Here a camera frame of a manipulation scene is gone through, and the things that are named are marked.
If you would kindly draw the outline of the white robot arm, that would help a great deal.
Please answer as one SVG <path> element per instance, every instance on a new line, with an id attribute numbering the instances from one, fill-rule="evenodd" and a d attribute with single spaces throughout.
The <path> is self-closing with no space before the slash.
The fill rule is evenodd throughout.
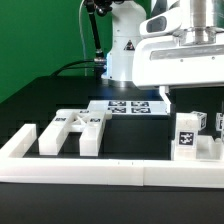
<path id="1" fill-rule="evenodd" d="M 224 85 L 224 0 L 151 0 L 151 17 L 133 0 L 112 5 L 108 84 L 157 88 Z"/>

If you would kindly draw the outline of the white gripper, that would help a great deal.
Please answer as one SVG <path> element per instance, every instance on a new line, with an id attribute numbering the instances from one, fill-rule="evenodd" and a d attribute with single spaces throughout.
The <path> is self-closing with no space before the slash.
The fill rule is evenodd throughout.
<path id="1" fill-rule="evenodd" d="M 139 89 L 160 86 L 170 113 L 169 87 L 224 85 L 224 35 L 214 44 L 193 46 L 180 46 L 173 36 L 144 39 L 135 49 L 132 81 Z"/>

